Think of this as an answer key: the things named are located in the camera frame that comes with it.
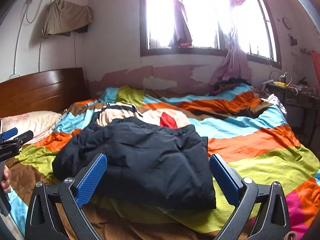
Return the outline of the person's left hand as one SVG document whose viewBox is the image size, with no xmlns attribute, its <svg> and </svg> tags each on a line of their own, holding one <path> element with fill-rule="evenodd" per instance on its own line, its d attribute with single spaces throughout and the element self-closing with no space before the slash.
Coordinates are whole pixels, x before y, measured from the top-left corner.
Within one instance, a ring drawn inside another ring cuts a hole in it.
<svg viewBox="0 0 320 240">
<path fill-rule="evenodd" d="M 8 167 L 5 165 L 3 170 L 3 177 L 1 181 L 1 187 L 5 193 L 11 192 L 11 185 L 10 185 L 10 171 Z"/>
</svg>

